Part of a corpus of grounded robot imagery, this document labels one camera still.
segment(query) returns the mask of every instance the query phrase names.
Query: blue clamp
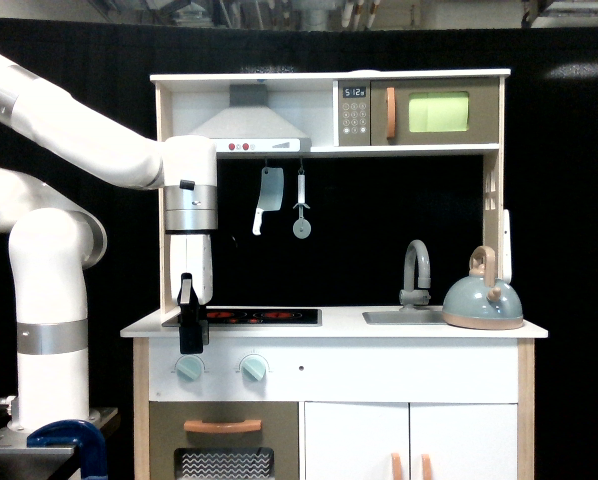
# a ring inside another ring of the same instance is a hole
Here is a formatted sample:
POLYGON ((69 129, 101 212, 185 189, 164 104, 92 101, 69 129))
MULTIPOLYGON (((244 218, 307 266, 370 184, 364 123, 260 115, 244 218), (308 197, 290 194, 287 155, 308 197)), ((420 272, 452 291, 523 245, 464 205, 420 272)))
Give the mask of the blue clamp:
POLYGON ((61 420, 49 423, 28 436, 28 447, 74 445, 79 447, 81 478, 108 480, 106 440, 97 427, 85 420, 61 420))

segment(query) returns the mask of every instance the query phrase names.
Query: sink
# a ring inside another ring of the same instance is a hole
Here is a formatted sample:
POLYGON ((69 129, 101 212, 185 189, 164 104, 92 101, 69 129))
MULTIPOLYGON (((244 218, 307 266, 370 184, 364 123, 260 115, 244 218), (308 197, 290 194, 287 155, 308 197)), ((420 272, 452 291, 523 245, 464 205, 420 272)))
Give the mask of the sink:
POLYGON ((368 325, 447 325, 441 305, 408 306, 391 312, 363 312, 368 325))

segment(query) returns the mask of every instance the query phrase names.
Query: cleaver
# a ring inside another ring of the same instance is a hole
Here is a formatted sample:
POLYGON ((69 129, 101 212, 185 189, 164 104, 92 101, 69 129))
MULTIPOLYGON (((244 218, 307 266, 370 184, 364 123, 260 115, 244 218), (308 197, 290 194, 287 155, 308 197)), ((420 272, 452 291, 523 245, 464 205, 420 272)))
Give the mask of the cleaver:
POLYGON ((252 233, 261 235, 263 212, 272 212, 281 208, 283 198, 283 168, 263 167, 261 170, 261 191, 255 210, 252 233))

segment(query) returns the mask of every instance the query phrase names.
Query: blue knob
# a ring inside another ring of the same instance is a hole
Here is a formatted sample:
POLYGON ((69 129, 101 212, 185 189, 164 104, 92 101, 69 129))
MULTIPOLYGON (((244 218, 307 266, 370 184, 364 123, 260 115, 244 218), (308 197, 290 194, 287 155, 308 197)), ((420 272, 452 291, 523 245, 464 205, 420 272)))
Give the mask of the blue knob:
POLYGON ((186 380, 194 382, 203 373, 203 362, 196 355, 185 355, 179 359, 175 368, 186 380))
POLYGON ((248 355, 241 361, 241 373, 255 382, 263 380, 266 376, 266 361, 259 355, 248 355))

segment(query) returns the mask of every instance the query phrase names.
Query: white countertop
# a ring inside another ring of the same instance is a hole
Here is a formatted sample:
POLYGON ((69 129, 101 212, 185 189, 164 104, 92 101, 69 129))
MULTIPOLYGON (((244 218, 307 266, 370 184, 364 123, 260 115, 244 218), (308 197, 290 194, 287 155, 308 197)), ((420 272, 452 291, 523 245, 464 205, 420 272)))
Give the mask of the white countertop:
MULTIPOLYGON (((321 325, 262 326, 244 325, 210 327, 210 337, 267 337, 267 338, 547 338, 548 331, 524 320, 523 326, 514 330, 473 330, 451 325, 368 325, 363 312, 397 311, 393 306, 306 307, 321 310, 321 325)), ((161 324, 179 313, 175 308, 162 314, 159 310, 121 330, 124 338, 179 336, 176 327, 161 324)))

